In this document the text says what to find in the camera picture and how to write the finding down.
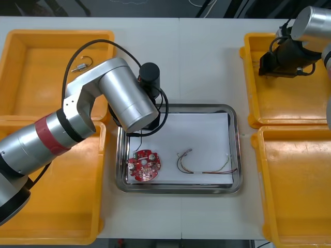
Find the red band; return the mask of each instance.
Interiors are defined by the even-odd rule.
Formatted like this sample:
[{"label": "red band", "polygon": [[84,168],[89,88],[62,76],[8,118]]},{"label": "red band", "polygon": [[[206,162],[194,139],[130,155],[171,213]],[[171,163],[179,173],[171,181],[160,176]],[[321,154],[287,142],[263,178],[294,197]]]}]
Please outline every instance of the red band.
[{"label": "red band", "polygon": [[64,154],[70,148],[61,145],[53,136],[46,123],[46,116],[35,122],[36,131],[41,142],[56,156]]}]

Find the stainless steel tray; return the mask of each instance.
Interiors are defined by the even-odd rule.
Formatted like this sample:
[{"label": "stainless steel tray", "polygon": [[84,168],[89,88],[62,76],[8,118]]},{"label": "stainless steel tray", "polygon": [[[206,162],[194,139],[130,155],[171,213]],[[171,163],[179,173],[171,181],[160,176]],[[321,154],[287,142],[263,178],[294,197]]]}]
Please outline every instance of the stainless steel tray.
[{"label": "stainless steel tray", "polygon": [[235,111],[225,104],[169,104],[169,113],[227,113],[229,120],[229,140],[232,169],[232,184],[161,184],[129,183],[128,166],[129,139],[122,128],[118,128],[116,151],[116,185],[126,193],[147,194],[231,194],[242,185],[242,166],[240,162],[239,135]]}]

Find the yellow tray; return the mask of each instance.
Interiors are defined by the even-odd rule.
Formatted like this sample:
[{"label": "yellow tray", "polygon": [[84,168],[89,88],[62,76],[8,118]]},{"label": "yellow tray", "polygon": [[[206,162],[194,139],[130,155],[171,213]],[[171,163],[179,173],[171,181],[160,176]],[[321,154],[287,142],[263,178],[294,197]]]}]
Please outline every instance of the yellow tray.
[{"label": "yellow tray", "polygon": [[[0,140],[29,121],[0,121]],[[0,244],[90,244],[100,233],[106,127],[56,158],[27,205],[0,227]],[[40,170],[30,178],[34,180]]]},{"label": "yellow tray", "polygon": [[249,124],[253,128],[325,125],[331,82],[321,60],[316,63],[316,71],[311,76],[293,79],[259,76],[260,58],[268,51],[274,38],[274,34],[247,34],[245,47],[240,49],[250,109]]},{"label": "yellow tray", "polygon": [[[38,120],[61,107],[61,89],[71,56],[94,39],[114,40],[103,30],[13,30],[7,35],[0,61],[0,120]],[[82,51],[72,68],[89,60],[93,66],[112,58],[114,47],[97,43]],[[69,73],[68,82],[82,72]],[[98,97],[92,120],[105,121],[108,103]]]},{"label": "yellow tray", "polygon": [[265,238],[277,248],[331,245],[328,127],[261,127],[251,142],[257,157]]}]

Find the table surface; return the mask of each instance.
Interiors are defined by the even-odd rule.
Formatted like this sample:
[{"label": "table surface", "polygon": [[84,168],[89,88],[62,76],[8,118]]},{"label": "table surface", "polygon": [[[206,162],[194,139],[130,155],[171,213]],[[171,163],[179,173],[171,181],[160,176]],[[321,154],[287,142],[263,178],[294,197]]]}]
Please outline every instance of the table surface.
[{"label": "table surface", "polygon": [[[170,103],[223,103],[235,109],[243,185],[233,195],[126,194],[114,180],[116,129],[105,164],[104,229],[99,238],[263,239],[263,212],[239,48],[250,32],[275,32],[285,20],[0,17],[0,51],[12,29],[109,29],[141,63],[161,70]],[[121,51],[138,74],[138,67]]]}]

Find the circuit board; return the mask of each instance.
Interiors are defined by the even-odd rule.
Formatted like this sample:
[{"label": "circuit board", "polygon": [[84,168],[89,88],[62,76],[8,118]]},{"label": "circuit board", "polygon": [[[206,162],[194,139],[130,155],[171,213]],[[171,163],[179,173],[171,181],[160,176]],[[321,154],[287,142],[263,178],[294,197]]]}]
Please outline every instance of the circuit board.
[{"label": "circuit board", "polygon": [[137,181],[146,182],[155,178],[161,169],[160,158],[156,152],[141,150],[133,153],[128,160],[129,174]]}]

